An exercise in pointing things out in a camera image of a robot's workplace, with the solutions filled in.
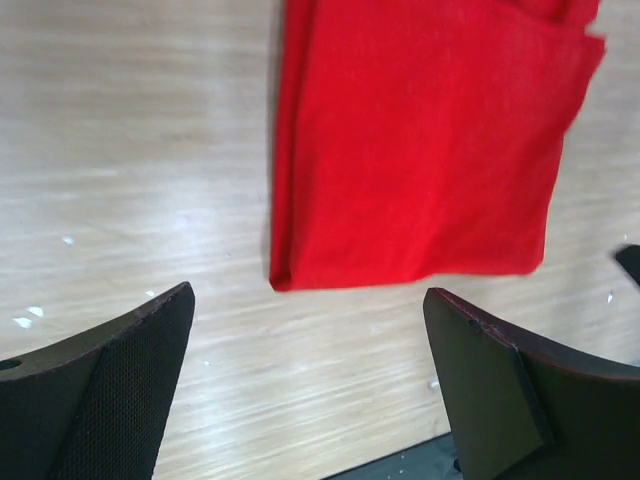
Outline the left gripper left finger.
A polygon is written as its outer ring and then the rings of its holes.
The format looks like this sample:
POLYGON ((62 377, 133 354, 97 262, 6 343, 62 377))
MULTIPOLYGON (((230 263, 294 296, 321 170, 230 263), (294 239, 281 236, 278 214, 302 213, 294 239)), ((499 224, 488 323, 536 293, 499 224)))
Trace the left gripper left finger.
POLYGON ((193 324, 183 282, 1 362, 4 479, 150 479, 193 324))

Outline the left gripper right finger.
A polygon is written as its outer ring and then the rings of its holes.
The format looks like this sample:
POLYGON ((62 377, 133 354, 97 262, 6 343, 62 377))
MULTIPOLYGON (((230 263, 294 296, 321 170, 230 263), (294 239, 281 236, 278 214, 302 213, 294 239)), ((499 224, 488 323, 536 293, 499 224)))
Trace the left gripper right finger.
POLYGON ((466 479, 636 479, 639 369, 497 318, 442 288, 423 312, 466 479))

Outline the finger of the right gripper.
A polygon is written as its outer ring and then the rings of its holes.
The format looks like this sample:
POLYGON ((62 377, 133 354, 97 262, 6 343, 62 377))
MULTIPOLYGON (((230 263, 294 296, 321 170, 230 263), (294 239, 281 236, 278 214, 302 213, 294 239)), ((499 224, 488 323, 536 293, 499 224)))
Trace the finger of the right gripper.
POLYGON ((623 245, 615 251, 613 258, 636 286, 640 287, 640 246, 623 245))

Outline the red t-shirt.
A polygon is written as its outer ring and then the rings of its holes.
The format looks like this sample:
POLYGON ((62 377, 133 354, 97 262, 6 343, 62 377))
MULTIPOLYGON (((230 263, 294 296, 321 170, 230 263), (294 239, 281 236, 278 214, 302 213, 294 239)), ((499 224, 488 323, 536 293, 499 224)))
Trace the red t-shirt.
POLYGON ((288 1, 269 281, 526 275, 604 54, 595 1, 288 1))

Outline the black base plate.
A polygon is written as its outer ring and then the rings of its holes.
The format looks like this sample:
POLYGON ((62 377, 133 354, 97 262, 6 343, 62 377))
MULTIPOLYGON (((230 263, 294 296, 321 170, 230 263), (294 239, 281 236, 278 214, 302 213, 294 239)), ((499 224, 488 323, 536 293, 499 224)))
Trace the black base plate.
POLYGON ((326 480, 459 480, 458 455, 451 434, 348 469, 326 480))

